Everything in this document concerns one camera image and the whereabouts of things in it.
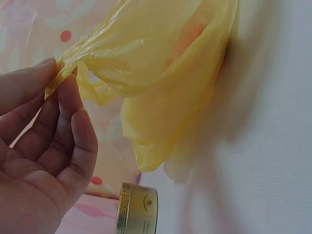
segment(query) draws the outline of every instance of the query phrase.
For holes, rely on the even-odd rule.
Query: label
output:
[[[156,189],[123,183],[115,234],[155,234],[157,213]]]

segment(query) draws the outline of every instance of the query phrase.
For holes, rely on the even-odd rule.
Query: flower pattern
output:
[[[0,31],[8,30],[13,36],[32,24],[35,17],[35,10],[28,7],[28,0],[7,0],[0,11],[3,17]]]

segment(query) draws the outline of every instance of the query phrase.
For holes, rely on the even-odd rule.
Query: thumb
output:
[[[55,59],[47,58],[36,66],[0,75],[0,116],[37,97],[55,72]]]

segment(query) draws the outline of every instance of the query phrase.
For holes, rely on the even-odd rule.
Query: fingernail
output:
[[[39,66],[42,66],[42,65],[45,65],[45,64],[47,64],[47,63],[49,63],[49,62],[52,62],[53,60],[54,60],[53,57],[46,58],[46,59],[42,60],[38,65],[39,65]]]
[[[78,111],[84,111],[85,113],[88,113],[86,109],[79,108]]]

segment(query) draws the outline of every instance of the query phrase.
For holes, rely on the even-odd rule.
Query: finger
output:
[[[53,145],[37,161],[55,176],[68,165],[71,159],[75,145],[71,119],[78,109],[83,108],[78,86],[73,76],[67,78],[57,92],[59,118]]]
[[[52,144],[59,118],[59,101],[53,93],[43,103],[33,126],[23,134],[14,146],[21,155],[36,161]]]
[[[78,110],[72,118],[75,148],[72,159],[58,176],[68,197],[74,204],[87,188],[97,160],[98,141],[89,116]]]
[[[7,145],[11,145],[36,116],[43,104],[43,100],[44,92],[39,94],[32,101],[0,117],[0,138],[2,138]]]
[[[56,61],[48,58],[37,66],[0,75],[0,116],[38,96],[55,72]]]

